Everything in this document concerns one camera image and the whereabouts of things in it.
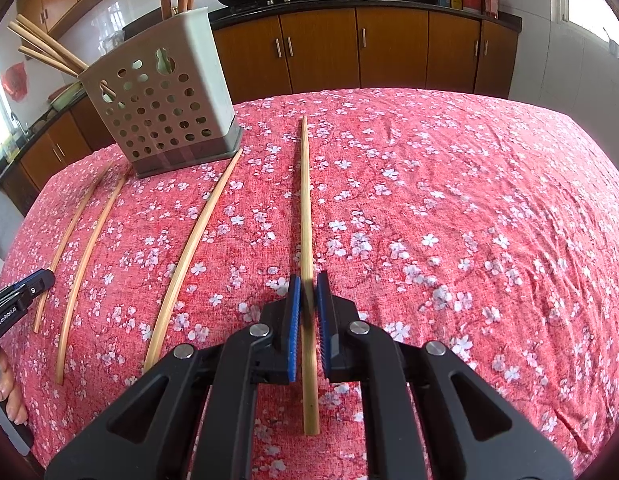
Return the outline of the person's left hand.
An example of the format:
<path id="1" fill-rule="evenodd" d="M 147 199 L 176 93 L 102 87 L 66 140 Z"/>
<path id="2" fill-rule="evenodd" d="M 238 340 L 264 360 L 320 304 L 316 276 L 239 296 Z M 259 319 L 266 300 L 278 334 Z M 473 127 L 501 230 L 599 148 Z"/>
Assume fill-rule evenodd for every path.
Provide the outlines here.
<path id="1" fill-rule="evenodd" d="M 7 402 L 7 416 L 16 425 L 22 425 L 28 420 L 22 390 L 16 382 L 8 356 L 0 348 L 0 402 L 2 401 Z"/>

